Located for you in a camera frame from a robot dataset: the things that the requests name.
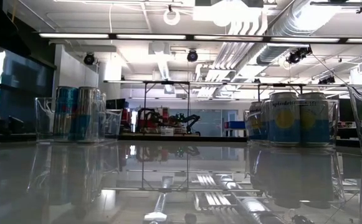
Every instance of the air duct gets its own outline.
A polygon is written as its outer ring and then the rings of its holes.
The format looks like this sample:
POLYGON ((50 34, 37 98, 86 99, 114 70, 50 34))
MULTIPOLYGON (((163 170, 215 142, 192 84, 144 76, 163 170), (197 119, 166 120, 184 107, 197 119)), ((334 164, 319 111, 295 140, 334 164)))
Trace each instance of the air duct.
MULTIPOLYGON (((309 36, 325 25, 338 11, 336 6, 311 6, 313 0, 296 0, 279 20, 268 29, 269 36, 309 36)), ((252 78, 265 70, 289 47, 273 47, 267 44, 255 44, 245 58, 236 67, 236 73, 252 78)))

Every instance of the security camera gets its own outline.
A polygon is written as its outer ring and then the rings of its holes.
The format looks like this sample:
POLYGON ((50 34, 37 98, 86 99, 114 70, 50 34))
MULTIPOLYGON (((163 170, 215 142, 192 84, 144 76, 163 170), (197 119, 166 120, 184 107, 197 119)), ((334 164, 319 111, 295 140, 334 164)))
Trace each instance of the security camera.
POLYGON ((195 62, 198 60, 198 53, 196 53, 196 50, 190 50, 188 53, 188 62, 195 62))
POLYGON ((93 52, 87 53, 87 55, 86 55, 85 58, 83 59, 83 62, 84 62, 86 65, 93 65, 93 63, 95 62, 95 57, 93 56, 93 52))

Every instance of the glass wall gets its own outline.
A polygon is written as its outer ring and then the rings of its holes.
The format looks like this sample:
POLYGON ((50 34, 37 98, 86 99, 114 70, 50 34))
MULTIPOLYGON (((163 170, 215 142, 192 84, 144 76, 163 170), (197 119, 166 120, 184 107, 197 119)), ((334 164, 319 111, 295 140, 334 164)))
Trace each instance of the glass wall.
POLYGON ((0 53, 0 119, 9 116, 34 132, 34 98, 51 97, 54 70, 10 51, 0 53))
MULTIPOLYGON (((174 116, 177 113, 183 113, 187 117, 187 109, 169 109, 169 115, 174 116)), ((198 115, 200 120, 192 126, 192 132, 200 132, 204 137, 222 137, 224 122, 236 121, 237 110, 202 110, 191 109, 189 115, 198 115)))

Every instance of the can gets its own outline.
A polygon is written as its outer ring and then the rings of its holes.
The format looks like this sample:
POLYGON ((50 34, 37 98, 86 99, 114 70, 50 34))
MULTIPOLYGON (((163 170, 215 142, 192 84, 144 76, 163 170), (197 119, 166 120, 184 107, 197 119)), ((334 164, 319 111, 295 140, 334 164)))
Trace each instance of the can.
POLYGON ((57 87, 53 131, 55 141, 74 139, 78 95, 79 90, 77 88, 69 86, 57 87))
POLYGON ((105 139, 106 130, 106 93, 100 95, 100 108, 99 108, 99 138, 105 139))
POLYGON ((262 100, 261 106, 261 137, 263 141, 268 140, 269 130, 269 99, 262 100))
POLYGON ((83 142, 99 141, 100 90, 94 87, 79 88, 77 110, 77 140, 83 142))
POLYGON ((249 108, 249 137, 251 140, 260 140, 261 139, 261 104, 262 102, 252 102, 249 108))
POLYGON ((330 142, 329 105, 323 93, 304 93, 300 101, 301 143, 327 145, 330 142))
POLYGON ((292 92, 274 93, 269 104, 269 141, 276 144, 300 142, 300 107, 292 92))

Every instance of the ceiling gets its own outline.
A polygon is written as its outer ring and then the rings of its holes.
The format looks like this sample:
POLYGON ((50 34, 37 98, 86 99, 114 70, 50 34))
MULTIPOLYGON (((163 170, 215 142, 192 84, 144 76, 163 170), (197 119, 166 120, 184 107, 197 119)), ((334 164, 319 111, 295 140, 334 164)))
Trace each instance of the ceiling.
MULTIPOLYGON (((39 32, 110 32, 109 4, 83 4, 54 0, 21 0, 21 2, 22 4, 17 3, 16 16, 39 32)), ((269 23, 289 2, 290 0, 277 0, 277 8, 270 10, 269 23)), ((229 26, 219 27, 210 21, 194 21, 189 15, 193 10, 189 6, 193 4, 194 2, 188 1, 184 4, 187 7, 177 7, 188 14, 181 13, 181 20, 175 26, 167 25, 163 20, 166 6, 145 6, 145 16, 143 6, 113 5, 111 8, 112 32, 155 34, 226 34, 228 32, 229 26)), ((6 7, 9 12, 12 12, 13 1, 7 0, 6 7)), ((355 9, 343 9, 313 35, 362 37, 362 13, 356 14, 355 9)), ((147 56, 149 43, 150 41, 72 40, 64 44, 66 50, 73 51, 80 57, 86 51, 83 48, 88 46, 114 45, 126 61, 123 74, 127 78, 127 75, 152 74, 154 70, 158 70, 157 63, 149 60, 147 56)), ((195 70, 198 63, 212 63, 222 46, 220 42, 177 41, 169 44, 171 51, 175 53, 168 62, 169 70, 188 70, 190 72, 195 70), (189 49, 197 49, 199 54, 197 62, 190 63, 186 60, 189 49)), ((327 71, 326 67, 338 67, 339 77, 346 81, 350 73, 348 68, 356 65, 346 64, 346 62, 357 62, 357 59, 362 57, 362 45, 316 44, 312 45, 312 50, 318 59, 311 56, 291 69, 285 69, 282 61, 284 58, 281 58, 279 62, 275 62, 275 65, 279 64, 278 67, 268 67, 264 71, 265 81, 307 82, 312 76, 327 71)), ((96 52, 96 56, 104 61, 110 58, 110 52, 96 52)))

